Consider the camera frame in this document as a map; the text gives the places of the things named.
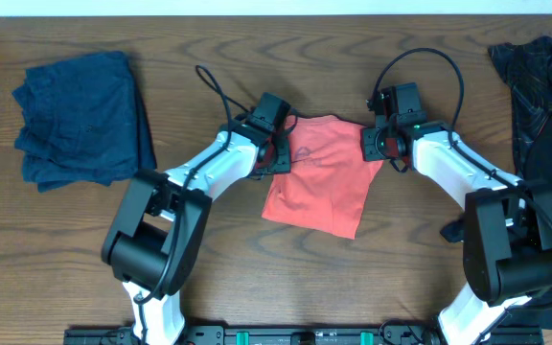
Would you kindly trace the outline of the red printed t-shirt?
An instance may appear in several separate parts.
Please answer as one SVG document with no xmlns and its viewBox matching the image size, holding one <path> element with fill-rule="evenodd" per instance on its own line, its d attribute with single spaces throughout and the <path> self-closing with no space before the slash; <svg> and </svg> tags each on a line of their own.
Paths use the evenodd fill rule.
<svg viewBox="0 0 552 345">
<path fill-rule="evenodd" d="M 287 118 L 291 168 L 276 174 L 264 219 L 354 239 L 380 161 L 366 162 L 362 126 L 334 115 Z"/>
</svg>

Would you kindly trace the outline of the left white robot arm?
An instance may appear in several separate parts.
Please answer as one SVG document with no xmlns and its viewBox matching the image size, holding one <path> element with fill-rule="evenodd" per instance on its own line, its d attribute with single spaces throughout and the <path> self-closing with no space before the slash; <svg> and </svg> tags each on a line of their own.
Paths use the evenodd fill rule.
<svg viewBox="0 0 552 345">
<path fill-rule="evenodd" d="M 215 141 L 165 172 L 130 180 L 101 257 L 123 283 L 137 344 L 174 344 L 185 328 L 180 290 L 196 262 L 213 202 L 238 180 L 288 162 L 285 119 L 248 116 L 224 125 Z"/>
</svg>

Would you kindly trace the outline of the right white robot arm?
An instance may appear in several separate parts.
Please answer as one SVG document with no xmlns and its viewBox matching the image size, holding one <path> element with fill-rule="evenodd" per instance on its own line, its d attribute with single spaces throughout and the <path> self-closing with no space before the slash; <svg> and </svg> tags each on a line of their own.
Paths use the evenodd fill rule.
<svg viewBox="0 0 552 345">
<path fill-rule="evenodd" d="M 552 191 L 504 172 L 440 122 L 388 123 L 361 131 L 366 161 L 403 162 L 433 180 L 463 210 L 466 283 L 434 326 L 402 326 L 416 344 L 482 344 L 528 339 L 502 331 L 516 311 L 552 309 Z"/>
</svg>

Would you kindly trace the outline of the folded navy blue garment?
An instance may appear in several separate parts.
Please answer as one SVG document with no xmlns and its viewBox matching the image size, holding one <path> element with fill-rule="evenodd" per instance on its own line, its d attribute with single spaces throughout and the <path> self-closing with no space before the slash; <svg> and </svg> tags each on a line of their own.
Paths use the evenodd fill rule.
<svg viewBox="0 0 552 345">
<path fill-rule="evenodd" d="M 13 93 L 24 126 L 22 176 L 45 193 L 75 182 L 108 186 L 154 170 L 144 102 L 128 56 L 96 53 L 29 68 Z"/>
</svg>

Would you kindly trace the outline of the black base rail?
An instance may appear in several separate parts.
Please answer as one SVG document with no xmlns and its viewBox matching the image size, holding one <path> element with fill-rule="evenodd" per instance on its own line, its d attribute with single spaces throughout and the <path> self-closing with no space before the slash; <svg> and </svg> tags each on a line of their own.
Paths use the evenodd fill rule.
<svg viewBox="0 0 552 345">
<path fill-rule="evenodd" d="M 499 326 L 487 340 L 470 344 L 544 344 L 541 328 Z M 157 344 L 133 335 L 131 327 L 65 331 L 64 345 Z M 375 328 L 234 328 L 223 325 L 193 325 L 182 331 L 176 345 L 446 345 L 437 327 L 416 322 L 386 321 Z"/>
</svg>

